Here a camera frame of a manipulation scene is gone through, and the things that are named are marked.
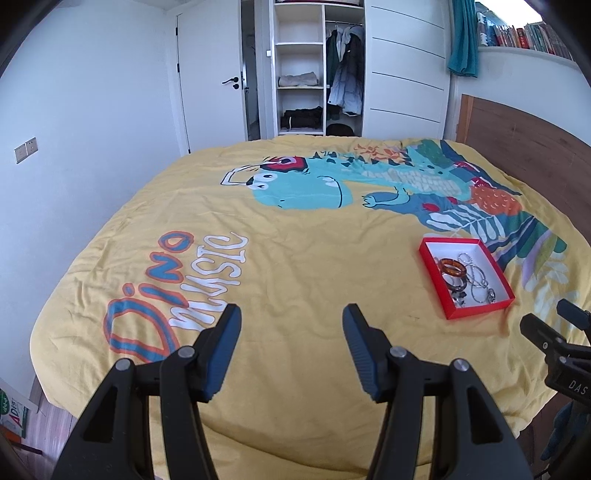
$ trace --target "wardrobe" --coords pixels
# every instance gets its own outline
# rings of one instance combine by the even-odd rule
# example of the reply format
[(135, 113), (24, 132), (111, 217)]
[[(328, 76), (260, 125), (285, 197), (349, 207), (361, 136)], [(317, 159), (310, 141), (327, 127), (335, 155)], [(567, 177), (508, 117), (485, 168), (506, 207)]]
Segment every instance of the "wardrobe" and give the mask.
[[(326, 135), (332, 123), (340, 123), (356, 136), (380, 140), (443, 137), (450, 91), (449, 0), (269, 1), (276, 136)], [(360, 115), (341, 111), (335, 118), (335, 109), (327, 109), (334, 98), (327, 43), (335, 29), (364, 37)], [(358, 46), (352, 45), (348, 51)], [(309, 73), (314, 76), (298, 77)], [(281, 119), (286, 111), (318, 107), (319, 121), (293, 123), (305, 127)]]

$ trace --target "yellow duvet cover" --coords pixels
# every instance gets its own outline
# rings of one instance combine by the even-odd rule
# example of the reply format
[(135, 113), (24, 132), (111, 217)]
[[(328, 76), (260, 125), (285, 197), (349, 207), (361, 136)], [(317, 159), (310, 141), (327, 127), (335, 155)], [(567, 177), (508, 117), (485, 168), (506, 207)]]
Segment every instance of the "yellow duvet cover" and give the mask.
[[(425, 235), (482, 239), (516, 300), (448, 321), (421, 263)], [(192, 344), (227, 303), (242, 333), (221, 392), (200, 406), (226, 479), (361, 479), (384, 414), (366, 395), (342, 330), (358, 303), (417, 357), (466, 358), (518, 434), (553, 392), (519, 333), (533, 312), (586, 309), (591, 251), (538, 193), (453, 142), (281, 137), (178, 160), (80, 253), (43, 308), (31, 354), (48, 399), (79, 416), (113, 363)], [(167, 478), (157, 402), (156, 474)], [(418, 477), (428, 475), (426, 402)]]

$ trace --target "red box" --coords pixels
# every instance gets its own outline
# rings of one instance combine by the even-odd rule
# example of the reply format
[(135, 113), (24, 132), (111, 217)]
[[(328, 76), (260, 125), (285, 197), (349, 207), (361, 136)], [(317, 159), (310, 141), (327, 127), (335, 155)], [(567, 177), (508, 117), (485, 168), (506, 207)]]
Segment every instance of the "red box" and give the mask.
[[(431, 276), (433, 285), (435, 285), (435, 290), (448, 320), (503, 310), (515, 300), (513, 290), (511, 290), (501, 268), (481, 240), (474, 238), (425, 237), (418, 251)], [(467, 305), (456, 307), (453, 303), (452, 296), (434, 258), (453, 258), (456, 260), (458, 252), (470, 255), (475, 264), (484, 270), (490, 288), (495, 290), (496, 301), (494, 303), (478, 304), (475, 302), (470, 293), (470, 285), (466, 289)], [(481, 293), (483, 289), (476, 288), (475, 292)]]

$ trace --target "curtain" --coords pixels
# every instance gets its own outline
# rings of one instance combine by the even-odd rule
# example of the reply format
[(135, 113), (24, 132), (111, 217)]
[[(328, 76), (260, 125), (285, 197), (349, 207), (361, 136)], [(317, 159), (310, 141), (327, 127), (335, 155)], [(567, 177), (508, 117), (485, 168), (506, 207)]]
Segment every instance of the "curtain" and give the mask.
[(478, 77), (478, 19), (474, 0), (453, 0), (454, 39), (447, 68), (461, 76)]

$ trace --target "green logo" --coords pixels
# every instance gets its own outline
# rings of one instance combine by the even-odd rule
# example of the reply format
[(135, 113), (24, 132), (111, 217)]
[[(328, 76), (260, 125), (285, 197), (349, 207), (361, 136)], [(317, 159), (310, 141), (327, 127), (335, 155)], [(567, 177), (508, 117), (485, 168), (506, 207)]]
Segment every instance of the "green logo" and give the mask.
[(10, 411), (10, 401), (7, 395), (0, 390), (0, 415), (6, 415)]

